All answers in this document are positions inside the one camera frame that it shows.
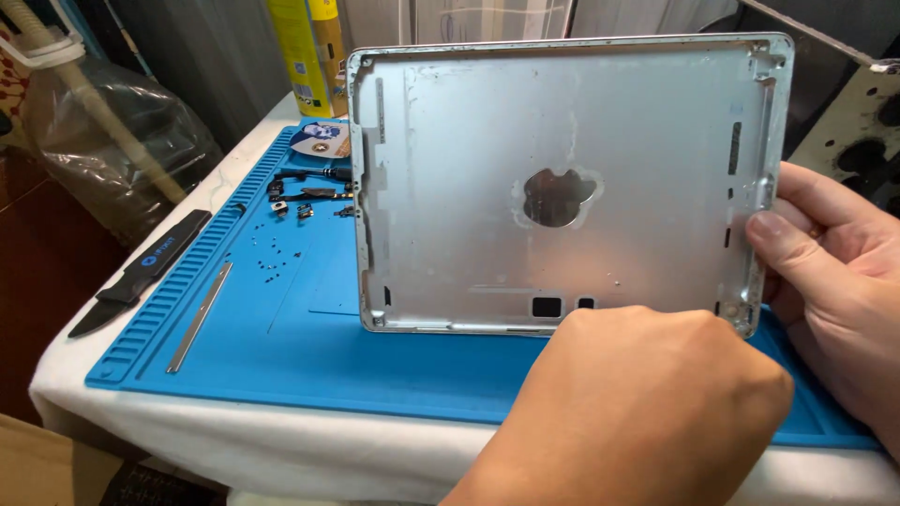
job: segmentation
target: aluminum back cover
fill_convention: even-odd
[[[347,62],[369,330],[547,334],[576,307],[744,336],[775,192],[782,33],[417,46]]]

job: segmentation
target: hand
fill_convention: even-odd
[[[900,221],[789,163],[778,197],[775,212],[747,222],[772,274],[764,299],[825,387],[900,461]]]
[[[442,504],[721,505],[792,392],[710,312],[579,309]]]

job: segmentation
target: screwdriver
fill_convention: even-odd
[[[353,181],[353,169],[350,167],[307,168],[305,170],[308,174],[327,177],[328,179],[334,179],[335,181],[341,181],[343,183]]]

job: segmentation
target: apple logo cutout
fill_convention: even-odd
[[[524,190],[525,216],[539,225],[559,228],[575,221],[581,205],[597,190],[597,182],[581,179],[572,169],[557,176],[545,168],[528,178]]]

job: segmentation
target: ifixit logo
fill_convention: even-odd
[[[156,251],[151,253],[149,257],[144,257],[144,259],[140,261],[140,264],[143,265],[144,267],[150,267],[153,264],[157,263],[157,257],[162,255],[163,251],[166,251],[166,248],[168,248],[169,245],[172,244],[173,242],[175,242],[174,237],[170,237],[170,238],[166,239],[166,242],[160,244],[159,248],[157,248]]]

